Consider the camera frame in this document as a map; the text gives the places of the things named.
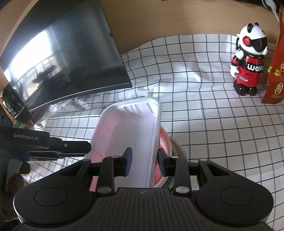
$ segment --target figurine head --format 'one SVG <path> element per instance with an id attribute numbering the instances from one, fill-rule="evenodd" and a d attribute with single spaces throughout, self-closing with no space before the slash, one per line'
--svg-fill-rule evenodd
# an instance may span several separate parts
<path id="1" fill-rule="evenodd" d="M 257 22 L 254 25 L 249 23 L 239 34 L 237 34 L 237 36 L 237 43 L 240 41 L 240 46 L 243 50 L 253 55 L 267 54 L 268 47 L 266 35 Z"/>

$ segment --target red ear piece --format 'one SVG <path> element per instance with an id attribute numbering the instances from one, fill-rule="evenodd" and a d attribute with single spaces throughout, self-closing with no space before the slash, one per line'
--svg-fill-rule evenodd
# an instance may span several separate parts
<path id="1" fill-rule="evenodd" d="M 250 38 L 245 36 L 243 38 L 243 43 L 244 43 L 245 46 L 250 47 Z"/>

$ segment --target astronaut toy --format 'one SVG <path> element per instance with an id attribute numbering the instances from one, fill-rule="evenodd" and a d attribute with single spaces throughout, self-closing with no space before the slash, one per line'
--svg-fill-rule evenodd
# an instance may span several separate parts
<path id="1" fill-rule="evenodd" d="M 264 56 L 268 52 L 267 39 L 258 23 L 249 23 L 237 34 L 236 50 L 232 58 L 231 75 L 236 78 L 234 89 L 239 95 L 255 96 L 262 78 Z"/>

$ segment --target black boot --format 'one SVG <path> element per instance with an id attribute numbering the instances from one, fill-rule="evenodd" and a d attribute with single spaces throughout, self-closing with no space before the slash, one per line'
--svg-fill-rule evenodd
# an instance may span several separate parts
<path id="1" fill-rule="evenodd" d="M 250 87 L 249 90 L 248 90 L 248 93 L 251 95 L 251 96 L 255 96 L 257 94 L 257 89 L 256 87 Z"/>
<path id="2" fill-rule="evenodd" d="M 234 81 L 234 89 L 238 95 L 245 96 L 247 94 L 246 87 L 240 83 L 237 83 L 237 80 Z"/>

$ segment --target black monitor screen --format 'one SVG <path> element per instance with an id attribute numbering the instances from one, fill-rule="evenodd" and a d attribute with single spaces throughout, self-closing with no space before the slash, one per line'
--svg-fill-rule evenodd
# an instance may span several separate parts
<path id="1" fill-rule="evenodd" d="M 30 111 L 131 83 L 99 0 L 39 0 L 0 66 Z"/>

